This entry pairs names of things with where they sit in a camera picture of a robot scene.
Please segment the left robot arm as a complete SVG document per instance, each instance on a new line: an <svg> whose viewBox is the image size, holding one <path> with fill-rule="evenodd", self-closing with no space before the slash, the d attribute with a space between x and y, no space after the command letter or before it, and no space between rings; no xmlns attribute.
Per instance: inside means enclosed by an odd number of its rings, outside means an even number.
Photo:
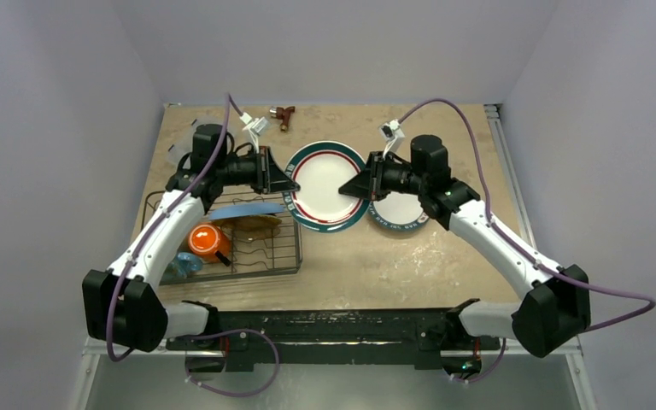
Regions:
<svg viewBox="0 0 656 410"><path fill-rule="evenodd" d="M116 346L151 352L161 341L188 337L199 349L220 340L215 307L200 302L166 306L156 289L181 243L228 186L256 194L291 193L299 184L275 161L267 146L238 155L227 148L225 125L204 124L192 135L189 154L168 180L160 206L127 250L104 271L90 270L82 283L90 337L106 343L113 361L125 359Z"/></svg>

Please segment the green rim white plate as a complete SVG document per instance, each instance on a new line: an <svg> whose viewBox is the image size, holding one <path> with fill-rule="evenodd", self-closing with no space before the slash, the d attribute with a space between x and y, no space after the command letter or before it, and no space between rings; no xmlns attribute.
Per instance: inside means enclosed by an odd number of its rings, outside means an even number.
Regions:
<svg viewBox="0 0 656 410"><path fill-rule="evenodd" d="M360 154L345 143L318 141L301 147L289 159L286 174L299 185L283 194L296 222L318 233L338 233L355 225L369 202L346 196L339 188L365 166Z"/></svg>

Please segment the green red lettered plate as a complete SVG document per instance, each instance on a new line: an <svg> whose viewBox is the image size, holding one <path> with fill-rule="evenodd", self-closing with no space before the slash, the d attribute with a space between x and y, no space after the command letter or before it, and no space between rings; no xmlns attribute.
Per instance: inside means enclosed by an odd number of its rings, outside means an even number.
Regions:
<svg viewBox="0 0 656 410"><path fill-rule="evenodd" d="M397 192L371 202L367 213L380 228L399 233L416 231L430 219L416 196Z"/></svg>

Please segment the black base mount frame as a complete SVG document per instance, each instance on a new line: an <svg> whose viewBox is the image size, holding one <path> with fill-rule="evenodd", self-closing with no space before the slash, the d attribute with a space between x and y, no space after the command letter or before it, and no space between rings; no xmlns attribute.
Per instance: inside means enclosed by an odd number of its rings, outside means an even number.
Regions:
<svg viewBox="0 0 656 410"><path fill-rule="evenodd" d="M167 349L214 354L199 372L250 372L256 364L389 365L473 376L497 337L460 329L452 307L356 310L223 311L207 333L215 341L173 337Z"/></svg>

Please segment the yellow patterned plate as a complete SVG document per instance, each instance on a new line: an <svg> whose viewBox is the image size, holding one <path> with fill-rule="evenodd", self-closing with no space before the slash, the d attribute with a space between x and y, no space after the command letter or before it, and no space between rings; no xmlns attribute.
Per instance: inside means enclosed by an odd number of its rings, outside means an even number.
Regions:
<svg viewBox="0 0 656 410"><path fill-rule="evenodd" d="M254 214L248 216L224 218L220 220L211 220L210 223L229 231L258 232L273 231L280 226L282 220L279 217L271 214Z"/></svg>

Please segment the brown metal fitting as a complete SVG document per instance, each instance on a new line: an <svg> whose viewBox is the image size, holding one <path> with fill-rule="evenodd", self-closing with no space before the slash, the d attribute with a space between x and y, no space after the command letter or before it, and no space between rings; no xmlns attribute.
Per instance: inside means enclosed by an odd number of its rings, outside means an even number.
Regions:
<svg viewBox="0 0 656 410"><path fill-rule="evenodd" d="M295 111L295 106L270 107L269 114L273 119L280 121L279 129L281 132L286 133L290 129L291 116L295 113Z"/></svg>

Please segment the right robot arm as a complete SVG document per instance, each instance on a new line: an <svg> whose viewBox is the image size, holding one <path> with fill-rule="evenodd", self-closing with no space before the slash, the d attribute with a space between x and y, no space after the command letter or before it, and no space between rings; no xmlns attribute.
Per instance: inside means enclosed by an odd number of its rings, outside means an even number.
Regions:
<svg viewBox="0 0 656 410"><path fill-rule="evenodd" d="M434 135L412 139L410 159L373 151L339 193L372 202L390 193L417 197L424 213L470 244L510 284L518 304L466 302L450 310L445 335L458 348L477 337L517 341L538 358L552 353L591 321L589 279L576 265L546 273L539 254L512 233L468 184L452 176L448 149Z"/></svg>

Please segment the orange mug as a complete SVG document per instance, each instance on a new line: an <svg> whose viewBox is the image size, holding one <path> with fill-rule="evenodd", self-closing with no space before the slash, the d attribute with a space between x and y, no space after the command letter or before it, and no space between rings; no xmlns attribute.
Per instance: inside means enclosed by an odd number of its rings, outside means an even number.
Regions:
<svg viewBox="0 0 656 410"><path fill-rule="evenodd" d="M196 225L187 236L190 251L208 263L230 266L231 239L216 225Z"/></svg>

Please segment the blue butterfly mug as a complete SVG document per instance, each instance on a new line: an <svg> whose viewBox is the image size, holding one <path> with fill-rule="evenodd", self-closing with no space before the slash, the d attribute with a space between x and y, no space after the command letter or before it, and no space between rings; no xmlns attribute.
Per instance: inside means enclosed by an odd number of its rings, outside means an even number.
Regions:
<svg viewBox="0 0 656 410"><path fill-rule="evenodd" d="M187 279L203 268L202 259L190 252L179 252L168 263L162 281Z"/></svg>

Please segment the light blue plate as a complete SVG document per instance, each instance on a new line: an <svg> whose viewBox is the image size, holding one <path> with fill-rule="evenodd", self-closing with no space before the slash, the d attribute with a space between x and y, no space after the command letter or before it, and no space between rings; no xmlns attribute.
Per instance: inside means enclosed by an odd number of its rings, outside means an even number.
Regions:
<svg viewBox="0 0 656 410"><path fill-rule="evenodd" d="M208 215L209 220L228 220L263 214L280 214L284 206L275 202L246 202L217 208Z"/></svg>

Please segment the clear plastic organizer box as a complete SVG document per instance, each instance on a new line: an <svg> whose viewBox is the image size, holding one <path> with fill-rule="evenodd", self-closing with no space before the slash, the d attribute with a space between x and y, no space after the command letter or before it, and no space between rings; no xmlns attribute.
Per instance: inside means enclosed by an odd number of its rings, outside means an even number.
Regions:
<svg viewBox="0 0 656 410"><path fill-rule="evenodd" d="M183 156L188 155L192 151L193 135L195 134L197 127L206 123L209 123L206 116L195 118L190 123L190 127L178 137L175 143L172 143L169 146L166 161L177 166Z"/></svg>

